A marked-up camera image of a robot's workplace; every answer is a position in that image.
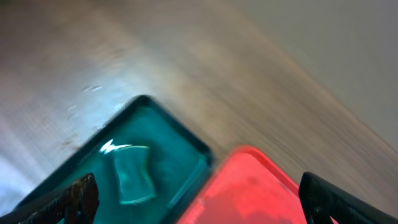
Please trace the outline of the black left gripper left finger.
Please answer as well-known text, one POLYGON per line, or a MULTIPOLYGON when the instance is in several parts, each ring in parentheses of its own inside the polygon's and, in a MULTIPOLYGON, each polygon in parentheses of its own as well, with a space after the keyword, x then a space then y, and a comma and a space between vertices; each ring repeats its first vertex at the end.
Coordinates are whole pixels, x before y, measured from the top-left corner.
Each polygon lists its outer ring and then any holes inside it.
POLYGON ((99 204, 94 174, 87 173, 2 216, 1 224, 93 223, 99 204))

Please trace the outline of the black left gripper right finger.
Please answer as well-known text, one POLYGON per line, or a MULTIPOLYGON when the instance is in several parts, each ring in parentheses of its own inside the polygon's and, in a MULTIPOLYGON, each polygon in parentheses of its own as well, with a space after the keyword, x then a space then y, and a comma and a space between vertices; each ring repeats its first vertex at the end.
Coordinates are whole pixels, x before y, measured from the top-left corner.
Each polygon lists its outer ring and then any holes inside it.
POLYGON ((397 218, 311 172, 303 173, 298 196, 306 222, 310 224, 397 224, 397 218))

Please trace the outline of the green sponge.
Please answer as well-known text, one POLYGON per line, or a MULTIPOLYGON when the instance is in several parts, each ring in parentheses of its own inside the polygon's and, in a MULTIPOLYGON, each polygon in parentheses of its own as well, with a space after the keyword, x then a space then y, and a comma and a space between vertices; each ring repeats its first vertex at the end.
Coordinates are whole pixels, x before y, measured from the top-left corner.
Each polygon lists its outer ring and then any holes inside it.
POLYGON ((147 146, 126 146, 113 152, 120 204, 136 205, 157 196, 149 174, 149 157, 147 146))

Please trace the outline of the red plastic tray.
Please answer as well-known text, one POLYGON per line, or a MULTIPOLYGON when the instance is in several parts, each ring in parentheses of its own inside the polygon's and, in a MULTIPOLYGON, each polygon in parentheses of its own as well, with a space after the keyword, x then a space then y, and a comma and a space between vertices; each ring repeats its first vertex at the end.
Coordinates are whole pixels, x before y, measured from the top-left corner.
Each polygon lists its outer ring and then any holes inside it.
POLYGON ((237 147, 177 224, 305 223, 299 187, 261 150, 237 147))

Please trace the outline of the dark green water tray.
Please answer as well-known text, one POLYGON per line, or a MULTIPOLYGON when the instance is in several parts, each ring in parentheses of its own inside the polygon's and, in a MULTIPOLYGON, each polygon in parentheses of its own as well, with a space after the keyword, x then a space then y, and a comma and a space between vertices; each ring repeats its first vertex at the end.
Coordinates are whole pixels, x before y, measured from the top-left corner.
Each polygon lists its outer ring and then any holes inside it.
POLYGON ((95 223, 174 223, 212 172, 210 148, 146 95, 134 98, 21 205, 92 173, 95 223))

